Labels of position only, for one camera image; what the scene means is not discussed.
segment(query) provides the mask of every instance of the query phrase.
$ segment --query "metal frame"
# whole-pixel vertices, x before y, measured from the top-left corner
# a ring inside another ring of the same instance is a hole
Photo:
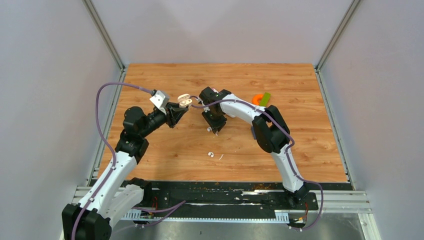
[[[97,30],[99,31],[101,37],[104,40],[104,43],[106,44],[107,48],[110,51],[110,54],[112,54],[113,59],[115,60],[116,64],[118,65],[118,68],[123,71],[125,69],[124,62],[122,61],[121,57],[118,54],[117,49],[115,48],[114,44],[112,43],[111,38],[109,37],[108,32],[106,31],[105,26],[102,23],[102,20],[99,17],[99,14],[97,13],[97,10],[91,0],[82,0],[85,7],[87,8],[88,13],[90,14],[95,26],[97,27]]]
[[[330,121],[332,132],[334,134],[335,143],[337,144],[338,153],[340,154],[341,163],[343,164],[344,173],[346,174],[347,181],[352,184],[352,186],[355,188],[354,181],[352,181],[351,174],[349,173],[349,164],[346,161],[345,153],[344,153],[344,145],[342,144],[342,139],[339,137],[338,129],[339,126],[337,125],[335,119],[334,119],[334,113],[333,108],[331,106],[331,103],[328,101],[327,98],[327,88],[325,86],[325,83],[323,82],[323,77],[321,75],[321,71],[315,70],[316,80],[318,81],[319,89],[321,90],[322,100],[325,105],[325,109],[327,111],[328,120]]]
[[[119,77],[119,82],[123,82],[126,76],[126,70],[127,66],[124,65],[123,61],[121,60],[118,51],[114,47],[111,38],[109,37],[106,28],[104,27],[96,9],[93,5],[91,0],[82,0],[84,5],[87,8],[87,11],[89,12],[90,16],[93,19],[94,24],[96,25],[101,37],[103,38],[106,46],[108,47],[112,57],[114,58],[117,66],[121,70],[121,75]],[[340,153],[340,157],[342,160],[343,167],[345,169],[345,173],[347,175],[348,181],[350,181],[350,184],[352,184],[353,187],[355,187],[355,182],[352,179],[352,176],[349,173],[349,162],[346,161],[345,155],[344,155],[344,149],[345,146],[343,144],[343,141],[341,140],[339,133],[338,133],[338,123],[334,118],[334,112],[333,108],[331,106],[331,103],[327,99],[327,88],[325,85],[325,81],[323,79],[321,69],[325,65],[327,59],[329,58],[333,48],[337,44],[340,36],[344,32],[345,28],[347,27],[347,24],[349,23],[350,19],[352,18],[355,10],[358,8],[359,4],[361,3],[361,0],[352,0],[349,8],[347,9],[345,15],[343,16],[342,21],[340,22],[339,26],[337,27],[337,30],[335,31],[334,35],[332,36],[330,42],[328,43],[325,51],[323,52],[318,64],[315,66],[315,74],[318,81],[318,85],[321,90],[322,98],[325,104],[325,108],[327,110],[327,115],[331,124],[331,127],[333,129],[334,138],[336,139],[337,148]],[[110,106],[109,114],[107,117],[106,124],[103,128],[103,132],[105,134],[105,137],[108,137],[109,129],[112,124],[113,117],[115,115],[115,110],[117,107],[118,99],[121,93],[122,86],[117,86],[115,89],[115,93],[113,96],[113,102]],[[87,185],[90,184],[90,180],[97,179],[98,172],[99,172],[99,165],[101,163],[101,159],[103,157],[105,145],[103,142],[100,142],[96,157],[94,160],[93,168],[90,173],[90,176],[88,177]],[[76,204],[82,196],[84,196],[88,191],[90,187],[84,187],[79,186],[77,187],[74,198],[72,200],[73,204]],[[120,188],[116,194],[119,194],[124,188]],[[278,191],[278,190],[256,190],[256,191]],[[316,194],[318,204],[321,201],[321,194],[319,191],[312,191]],[[362,232],[364,234],[364,237],[366,240],[381,240],[378,228],[376,226],[376,222],[374,220],[374,215],[371,210],[370,203],[368,201],[367,195],[364,191],[343,191],[343,190],[325,190],[325,201],[324,201],[324,208],[323,213],[326,214],[357,214],[358,218],[361,223]],[[303,211],[300,210],[280,210],[279,213],[281,214],[298,214],[302,213]],[[170,217],[167,221],[176,221],[176,222],[201,222],[201,221],[212,221],[212,222],[270,222],[274,223],[274,220],[269,219],[255,219],[255,220],[246,220],[246,219],[185,219],[185,218],[177,218],[177,217]]]
[[[350,3],[349,8],[347,9],[346,13],[343,16],[343,19],[341,20],[340,24],[337,27],[337,30],[335,31],[334,35],[332,36],[330,42],[327,45],[327,48],[325,49],[324,53],[322,54],[321,58],[318,61],[318,64],[316,65],[317,70],[321,70],[326,63],[327,59],[329,58],[334,46],[336,45],[337,41],[339,40],[339,37],[342,35],[343,31],[345,30],[346,26],[349,23],[349,20],[351,19],[352,15],[354,14],[355,10],[357,9],[359,3],[361,0],[352,0]]]

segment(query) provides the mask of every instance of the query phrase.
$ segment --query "white plastic piece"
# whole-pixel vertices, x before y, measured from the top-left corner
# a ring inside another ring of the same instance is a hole
[[[246,102],[238,97],[236,97],[234,94],[229,94],[223,98],[224,100],[238,100],[242,102]],[[221,106],[222,111],[227,115],[233,115],[238,118],[241,118],[246,123],[252,125],[252,120],[256,117],[261,115],[261,113],[254,111],[251,107],[244,105],[243,103],[239,102],[233,102],[233,101],[225,101],[221,102],[219,105]],[[250,105],[253,105],[256,109],[265,110],[264,106],[256,106],[252,103],[249,103]]]
[[[153,103],[153,105],[165,115],[167,114],[165,106],[169,100],[170,96],[163,91],[156,91],[156,93],[150,98],[150,101]]]
[[[130,210],[134,205],[143,200],[144,189],[137,185],[129,184],[118,194],[110,203],[109,210],[105,214],[105,218],[110,218],[109,225],[113,228],[118,221]]]
[[[292,168],[290,167],[289,160],[287,159],[287,156],[285,154],[285,151],[287,150],[288,146],[288,144],[284,145],[281,148],[280,153],[271,152],[271,156],[274,159],[279,174],[282,177],[282,186],[290,192],[294,193],[303,186],[304,182],[301,181],[297,176],[295,176],[292,171]],[[298,166],[294,161],[292,150],[289,148],[287,152],[290,156],[294,170],[296,171],[297,175],[301,176],[298,170]]]
[[[193,100],[191,100],[191,99],[187,99],[187,100],[183,100],[183,101],[180,101],[179,102],[179,106],[181,108],[185,108],[185,107],[191,106],[192,104],[193,104]]]
[[[118,191],[118,188],[121,186],[121,183],[125,180],[128,174],[130,174],[130,172],[137,166],[136,159],[133,156],[129,156],[128,153],[122,151],[116,153],[116,161],[119,162],[119,168],[116,168],[116,170],[112,171],[101,190],[97,193],[97,197],[92,203],[90,203],[87,208],[87,210],[89,211],[91,211],[92,209],[97,209],[97,213],[104,218],[106,216],[108,208],[111,205],[112,199]],[[100,183],[105,179],[109,171],[108,169],[110,169],[111,167],[112,163],[109,162],[109,165],[106,167],[106,171],[100,176],[100,178],[91,188],[92,192],[99,188]],[[92,192],[88,192],[84,197],[79,200],[79,203],[82,206],[84,206],[87,201],[92,197]]]
[[[190,99],[190,94],[185,93],[185,94],[179,95],[178,98],[177,98],[177,101],[179,103],[181,103],[182,101],[187,100],[187,99]]]

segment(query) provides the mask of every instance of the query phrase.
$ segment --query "purple cable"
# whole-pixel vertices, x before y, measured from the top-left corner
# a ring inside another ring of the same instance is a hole
[[[145,209],[145,208],[141,208],[141,207],[133,207],[133,209],[138,209],[138,210],[141,210],[141,211],[144,211],[144,212],[149,212],[149,213],[163,213],[163,212],[167,212],[167,211],[169,211],[169,210],[171,210],[168,214],[166,214],[164,217],[162,217],[161,219],[159,219],[159,220],[157,220],[157,221],[155,221],[155,222],[153,222],[153,223],[148,223],[148,224],[142,224],[142,226],[145,226],[145,227],[151,227],[151,226],[154,226],[154,225],[157,225],[157,224],[159,224],[160,222],[162,222],[163,220],[165,220],[166,218],[168,218],[173,212],[175,212],[181,205],[183,205],[184,203],[185,203],[186,201],[184,200],[184,201],[182,201],[182,202],[180,202],[180,203],[178,203],[177,205],[175,205],[175,206],[172,206],[172,207],[170,207],[170,208],[167,208],[167,209],[161,209],[161,210],[149,210],[149,209]],[[137,227],[139,224],[136,224],[136,225],[130,225],[130,226],[126,226],[126,227],[123,227],[123,228],[121,228],[121,229],[119,229],[119,230],[117,230],[117,231],[115,231],[113,234],[117,234],[117,233],[119,233],[119,232],[121,232],[121,231],[124,231],[124,230],[127,230],[127,229],[130,229],[130,228],[134,228],[134,227]]]
[[[112,152],[112,167],[115,167],[115,165],[117,163],[117,154],[115,153],[114,148],[108,143],[105,136],[103,135],[102,129],[100,128],[100,123],[99,123],[99,97],[100,97],[100,92],[105,87],[110,86],[110,85],[122,85],[122,86],[127,86],[127,87],[131,87],[131,88],[135,88],[135,89],[140,89],[141,91],[146,92],[150,95],[153,94],[153,92],[149,89],[144,88],[144,87],[137,86],[137,85],[130,84],[130,83],[125,83],[125,82],[108,82],[108,83],[103,84],[98,89],[97,95],[95,96],[95,124],[97,126],[97,131],[98,131],[98,134],[101,137],[101,140],[104,142],[104,144],[107,146],[107,148],[109,148],[110,151]],[[91,195],[91,198],[94,199],[96,197],[97,193],[101,190],[103,185],[106,183],[108,178],[111,176],[112,172],[113,172],[113,169],[110,168],[109,171],[107,172],[106,176],[104,177],[103,181],[101,181],[101,183],[98,185],[98,188]],[[75,223],[73,224],[73,227],[72,227],[72,234],[71,234],[71,237],[70,237],[71,240],[75,240],[75,234],[77,233],[78,223],[80,222],[81,217],[83,216],[83,213],[89,207],[90,203],[91,203],[90,200],[88,200],[87,203],[82,207],[78,216],[76,217]]]
[[[190,98],[196,98],[198,101],[200,100],[200,98],[198,97],[198,96],[190,96]],[[271,120],[271,122],[284,134],[284,135],[286,135],[287,137],[288,137],[288,139],[290,139],[290,141],[291,141],[291,144],[289,144],[288,146],[287,146],[287,148],[285,149],[285,156],[287,157],[287,159],[288,159],[288,164],[290,165],[290,168],[291,168],[291,171],[294,173],[294,175],[296,176],[296,178],[298,178],[300,181],[303,181],[303,182],[305,182],[305,183],[309,183],[309,184],[314,184],[314,185],[317,185],[318,187],[319,187],[319,191],[321,192],[321,204],[320,204],[320,207],[319,207],[319,211],[318,211],[318,216],[316,217],[316,219],[315,219],[315,221],[313,221],[313,223],[311,224],[311,225],[309,225],[309,226],[307,226],[307,227],[304,227],[304,228],[302,228],[302,230],[308,230],[308,229],[310,229],[310,228],[312,228],[317,222],[318,222],[318,220],[320,219],[320,217],[321,217],[321,213],[323,212],[323,206],[324,206],[324,190],[323,190],[323,187],[321,186],[321,184],[319,184],[318,182],[316,182],[316,181],[310,181],[310,180],[305,180],[303,177],[301,177],[301,176],[299,176],[298,175],[298,173],[295,171],[295,168],[293,167],[293,163],[292,163],[292,159],[290,158],[290,155],[289,155],[289,153],[288,153],[288,149],[290,149],[291,147],[293,147],[294,145],[295,145],[295,140],[293,139],[293,137],[292,136],[290,136],[287,132],[286,132],[286,130],[284,130],[284,128],[283,127],[281,127],[278,123],[277,123],[277,121],[275,121],[268,113],[266,113],[265,111],[262,111],[262,110],[260,110],[260,109],[256,109],[256,107],[254,106],[254,105],[252,105],[252,104],[250,104],[250,103],[248,103],[248,102],[246,102],[246,101],[241,101],[241,100],[238,100],[238,99],[236,99],[236,100],[234,100],[234,99],[222,99],[222,100],[218,100],[218,101],[214,101],[214,102],[212,102],[212,103],[209,103],[209,104],[207,104],[207,105],[202,105],[202,106],[196,106],[196,105],[191,105],[193,108],[196,108],[196,109],[204,109],[204,108],[207,108],[207,107],[210,107],[210,106],[212,106],[212,105],[215,105],[215,104],[219,104],[219,103],[224,103],[224,102],[233,102],[233,103],[240,103],[240,104],[244,104],[244,105],[246,105],[246,106],[249,106],[250,108],[252,108],[253,110],[255,110],[255,111],[257,111],[257,112],[259,112],[259,113],[261,113],[261,114],[263,114],[263,115],[265,115],[269,120]],[[298,228],[298,227],[293,227],[293,229],[295,229],[295,230],[301,230],[301,228]]]

